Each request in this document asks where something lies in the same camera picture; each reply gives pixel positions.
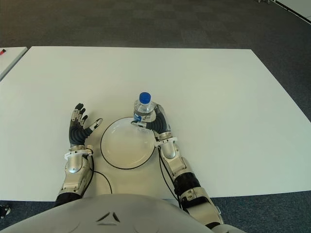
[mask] wire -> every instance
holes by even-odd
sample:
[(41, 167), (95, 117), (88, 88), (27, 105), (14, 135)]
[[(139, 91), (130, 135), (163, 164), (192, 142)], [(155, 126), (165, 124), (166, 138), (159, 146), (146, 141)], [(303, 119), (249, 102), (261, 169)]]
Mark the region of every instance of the wire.
[[(95, 167), (95, 163), (94, 163), (93, 156), (91, 156), (91, 160), (92, 160), (92, 168), (94, 168)], [(92, 171), (91, 179), (89, 179), (86, 188), (84, 189), (83, 193), (81, 194), (81, 197), (83, 197), (84, 193), (86, 192), (87, 188), (89, 187), (89, 184), (92, 182), (92, 179), (93, 179), (93, 176), (94, 176), (94, 170), (91, 169), (91, 171)]]
[(93, 158), (93, 156), (91, 156), (91, 161), (92, 161), (92, 167), (90, 167), (90, 170), (92, 171), (91, 178), (89, 179), (89, 182), (87, 183), (87, 186), (86, 186), (86, 188), (84, 189), (84, 191), (83, 191), (83, 193), (81, 194), (81, 196), (83, 197), (84, 193), (86, 192), (87, 188), (89, 187), (89, 184), (92, 182), (94, 173), (98, 173), (98, 174), (102, 175), (102, 176), (107, 180), (107, 182), (108, 182), (108, 184), (109, 184), (109, 188), (110, 188), (110, 193), (112, 194), (112, 188), (111, 188), (111, 184), (110, 184), (108, 178), (107, 178), (104, 174), (100, 173), (99, 171), (95, 171), (95, 163), (94, 163), (94, 158)]
[(112, 194), (112, 188), (111, 188), (111, 184), (110, 184), (108, 178), (107, 178), (104, 174), (102, 174), (101, 172), (99, 172), (99, 171), (94, 171), (94, 170), (92, 170), (92, 171), (95, 172), (95, 173), (98, 173), (98, 174), (102, 175), (102, 176), (107, 180), (107, 182), (108, 182), (108, 184), (109, 184), (109, 188), (110, 188), (110, 193)]
[(160, 163), (160, 169), (161, 169), (161, 173), (162, 173), (163, 180), (164, 180), (166, 186), (168, 187), (168, 189), (170, 190), (171, 194), (173, 195), (173, 197), (174, 197), (174, 198), (176, 199), (176, 201), (178, 202), (179, 208), (182, 209), (179, 196), (177, 195), (177, 197), (175, 197), (174, 193), (172, 192), (172, 190), (171, 190), (169, 184), (166, 182), (166, 179), (165, 179), (165, 177), (164, 177), (163, 170), (162, 170), (162, 166), (161, 166), (161, 162), (162, 162), (162, 164), (163, 164), (163, 166), (164, 166), (164, 168), (165, 168), (167, 174), (169, 175), (172, 184), (174, 184), (174, 181), (173, 181), (172, 177), (170, 176), (169, 171), (167, 170), (166, 166), (164, 165), (164, 162), (163, 162), (163, 159), (162, 159), (161, 153), (160, 153), (160, 148), (158, 148), (158, 154), (159, 154), (159, 163)]

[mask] robot forearm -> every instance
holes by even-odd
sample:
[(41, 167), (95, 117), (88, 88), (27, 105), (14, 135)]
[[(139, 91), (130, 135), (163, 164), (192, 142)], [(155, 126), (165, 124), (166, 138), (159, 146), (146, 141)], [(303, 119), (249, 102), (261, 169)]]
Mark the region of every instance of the robot forearm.
[(180, 197), (183, 209), (210, 229), (223, 224), (219, 209), (200, 186), (187, 160), (180, 156), (177, 138), (172, 137), (171, 132), (159, 134), (157, 138), (161, 139), (157, 143), (160, 156), (170, 173), (175, 194)]
[(74, 146), (65, 154), (65, 180), (58, 193), (55, 206), (83, 197), (86, 186), (91, 178), (90, 164), (87, 159), (93, 151), (85, 146)]

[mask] robotic arm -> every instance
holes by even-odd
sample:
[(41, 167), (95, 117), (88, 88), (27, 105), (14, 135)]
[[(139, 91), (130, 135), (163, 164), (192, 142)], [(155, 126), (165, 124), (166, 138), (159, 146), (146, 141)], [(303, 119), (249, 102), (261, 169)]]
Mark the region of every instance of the robotic arm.
[(242, 233), (243, 231), (237, 228), (224, 225), (219, 208), (201, 187), (188, 161), (180, 155), (177, 138), (173, 137), (161, 105), (156, 105), (155, 114), (156, 119), (153, 122), (132, 121), (132, 124), (156, 132), (155, 146), (159, 148), (161, 159), (173, 181), (174, 192), (179, 197), (183, 210), (214, 232)]
[(82, 118), (84, 112), (83, 104), (79, 103), (71, 115), (69, 127), (70, 150), (65, 154), (67, 160), (65, 166), (66, 177), (58, 193), (55, 206), (82, 198), (93, 176), (88, 160), (90, 156), (93, 163), (92, 169), (94, 169), (93, 150), (91, 145), (85, 146), (85, 140), (101, 124), (103, 119), (97, 119), (92, 125), (84, 129), (83, 125), (87, 119), (87, 115)]

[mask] water bottle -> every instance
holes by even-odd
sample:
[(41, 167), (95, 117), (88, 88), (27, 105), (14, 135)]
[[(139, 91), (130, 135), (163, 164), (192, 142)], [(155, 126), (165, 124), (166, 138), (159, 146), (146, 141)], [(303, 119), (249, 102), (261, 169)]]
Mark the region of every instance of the water bottle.
[(134, 102), (134, 120), (151, 122), (155, 120), (155, 103), (151, 101), (148, 92), (142, 92), (139, 99)]

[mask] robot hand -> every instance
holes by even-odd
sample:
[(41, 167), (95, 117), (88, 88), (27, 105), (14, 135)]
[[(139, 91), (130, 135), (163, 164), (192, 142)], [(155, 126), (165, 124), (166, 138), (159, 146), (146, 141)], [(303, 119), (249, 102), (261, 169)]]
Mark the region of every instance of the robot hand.
[(65, 154), (67, 160), (65, 166), (65, 180), (58, 193), (55, 206), (80, 199), (83, 197), (89, 182), (93, 176), (88, 156), (93, 155), (91, 146), (85, 147), (85, 140), (102, 123), (103, 119), (97, 119), (92, 125), (84, 129), (83, 124), (87, 115), (82, 118), (85, 108), (79, 103), (72, 112), (69, 127), (70, 150)]
[(72, 112), (70, 127), (69, 127), (69, 142), (70, 147), (84, 146), (85, 140), (91, 133), (102, 123), (103, 119), (97, 119), (92, 125), (84, 129), (83, 125), (87, 119), (87, 115), (82, 118), (85, 112), (83, 104), (79, 103)]
[(143, 122), (134, 120), (131, 122), (133, 125), (138, 127), (146, 128), (148, 130), (153, 130), (158, 134), (170, 132), (170, 126), (167, 123), (164, 109), (161, 105), (156, 104), (155, 106), (155, 120), (152, 122)]

